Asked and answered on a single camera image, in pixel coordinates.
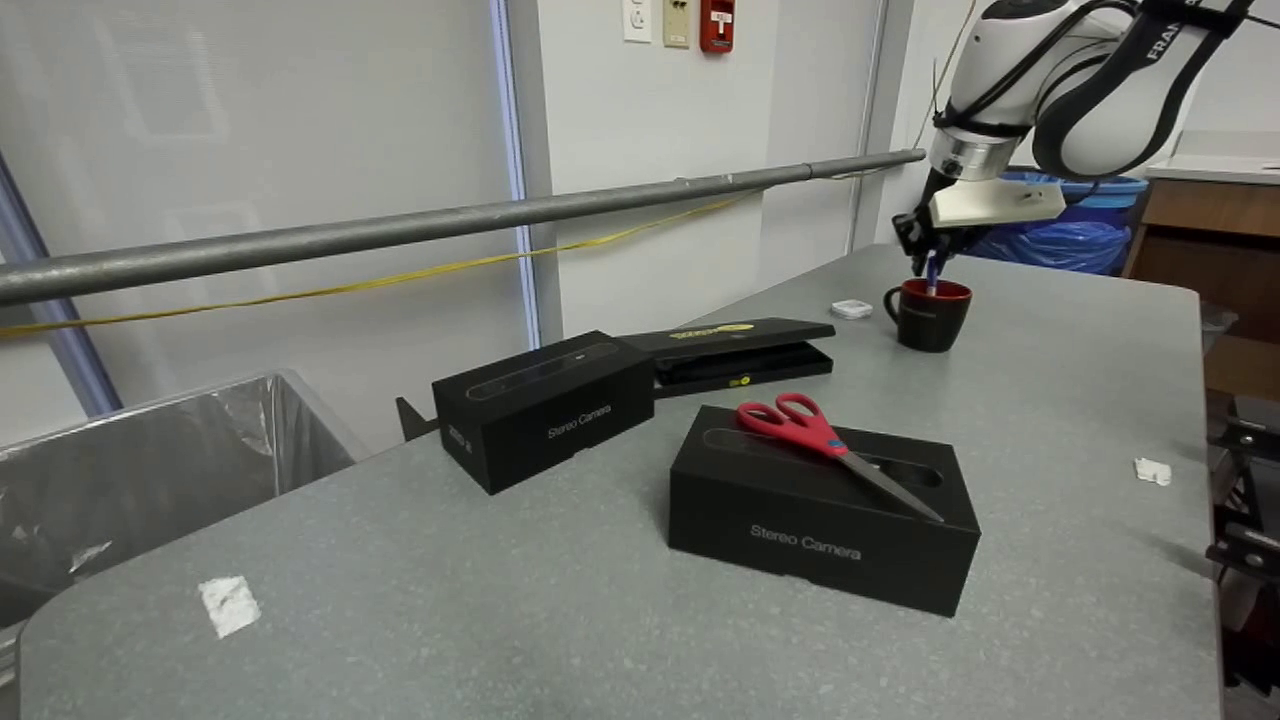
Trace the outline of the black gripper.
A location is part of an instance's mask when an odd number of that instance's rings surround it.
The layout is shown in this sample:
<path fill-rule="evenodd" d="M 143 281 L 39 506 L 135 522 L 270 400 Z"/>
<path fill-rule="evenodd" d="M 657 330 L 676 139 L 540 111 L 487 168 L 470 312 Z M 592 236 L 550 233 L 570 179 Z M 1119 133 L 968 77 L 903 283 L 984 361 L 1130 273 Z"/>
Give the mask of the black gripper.
<path fill-rule="evenodd" d="M 1017 136 L 938 127 L 926 150 L 918 201 L 892 233 L 922 281 L 932 261 L 952 261 L 979 226 L 1055 219 L 1068 201 L 1055 182 L 1008 179 Z"/>

